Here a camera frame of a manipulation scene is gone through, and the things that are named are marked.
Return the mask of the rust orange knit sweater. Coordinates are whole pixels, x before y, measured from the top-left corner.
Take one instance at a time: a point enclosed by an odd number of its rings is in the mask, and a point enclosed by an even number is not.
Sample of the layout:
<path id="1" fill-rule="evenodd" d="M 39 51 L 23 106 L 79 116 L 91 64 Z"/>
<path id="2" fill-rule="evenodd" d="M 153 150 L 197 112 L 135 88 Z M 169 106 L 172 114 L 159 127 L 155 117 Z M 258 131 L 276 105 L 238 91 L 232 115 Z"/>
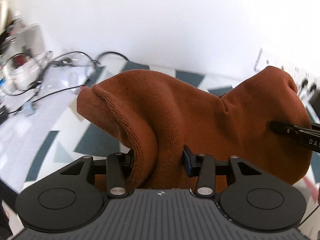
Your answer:
<path id="1" fill-rule="evenodd" d="M 311 150 L 268 127 L 272 120 L 310 127 L 294 80 L 276 67 L 219 97 L 163 73 L 129 70 L 83 88 L 76 109 L 134 151 L 129 189 L 193 188 L 184 146 L 217 160 L 237 155 L 289 184 L 311 163 Z"/>

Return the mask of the black power plug right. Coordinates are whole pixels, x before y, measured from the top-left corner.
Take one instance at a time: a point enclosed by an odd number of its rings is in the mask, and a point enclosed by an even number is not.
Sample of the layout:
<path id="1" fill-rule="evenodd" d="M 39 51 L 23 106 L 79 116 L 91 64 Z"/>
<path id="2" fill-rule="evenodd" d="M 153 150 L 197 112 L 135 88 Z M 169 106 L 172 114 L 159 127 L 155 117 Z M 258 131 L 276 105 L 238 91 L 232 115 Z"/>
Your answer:
<path id="1" fill-rule="evenodd" d="M 313 82 L 308 90 L 308 95 L 311 95 L 317 89 L 317 83 Z"/>

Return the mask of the black power plug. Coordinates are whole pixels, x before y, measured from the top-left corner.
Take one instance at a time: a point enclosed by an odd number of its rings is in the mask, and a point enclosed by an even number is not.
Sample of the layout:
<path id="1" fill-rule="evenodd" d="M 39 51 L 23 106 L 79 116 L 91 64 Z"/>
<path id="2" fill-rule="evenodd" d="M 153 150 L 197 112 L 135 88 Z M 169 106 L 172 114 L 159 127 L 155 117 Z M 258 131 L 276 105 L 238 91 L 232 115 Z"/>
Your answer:
<path id="1" fill-rule="evenodd" d="M 308 90 L 308 95 L 311 95 L 317 89 L 317 83 L 313 82 Z"/>
<path id="2" fill-rule="evenodd" d="M 307 77 L 302 80 L 302 83 L 300 84 L 300 92 L 308 85 L 308 81 Z"/>

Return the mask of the black power plug left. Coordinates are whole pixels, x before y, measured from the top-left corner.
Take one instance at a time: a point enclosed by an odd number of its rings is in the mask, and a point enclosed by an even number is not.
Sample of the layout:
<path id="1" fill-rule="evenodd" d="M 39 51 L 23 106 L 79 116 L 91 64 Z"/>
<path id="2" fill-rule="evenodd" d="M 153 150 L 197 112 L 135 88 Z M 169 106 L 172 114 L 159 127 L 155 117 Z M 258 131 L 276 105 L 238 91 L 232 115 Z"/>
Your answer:
<path id="1" fill-rule="evenodd" d="M 300 84 L 300 92 L 308 85 L 308 81 L 307 77 L 302 80 L 302 83 Z"/>

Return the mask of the white wall socket panel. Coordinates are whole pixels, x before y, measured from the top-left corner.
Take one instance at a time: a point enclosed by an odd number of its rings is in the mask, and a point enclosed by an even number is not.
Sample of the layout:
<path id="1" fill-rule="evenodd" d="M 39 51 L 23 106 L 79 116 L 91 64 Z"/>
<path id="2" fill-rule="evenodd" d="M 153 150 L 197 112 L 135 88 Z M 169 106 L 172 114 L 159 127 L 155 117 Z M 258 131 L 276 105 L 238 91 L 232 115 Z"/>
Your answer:
<path id="1" fill-rule="evenodd" d="M 298 87 L 298 97 L 303 102 L 313 104 L 316 100 L 319 100 L 319 70 L 303 65 L 295 57 L 285 59 L 284 55 L 279 55 L 276 51 L 269 48 L 260 48 L 253 70 L 258 73 L 267 66 L 279 68 L 290 74 Z M 308 85 L 300 92 L 300 84 L 305 77 L 309 80 Z M 308 95 L 308 90 L 313 82 L 317 83 L 317 89 L 314 93 Z"/>

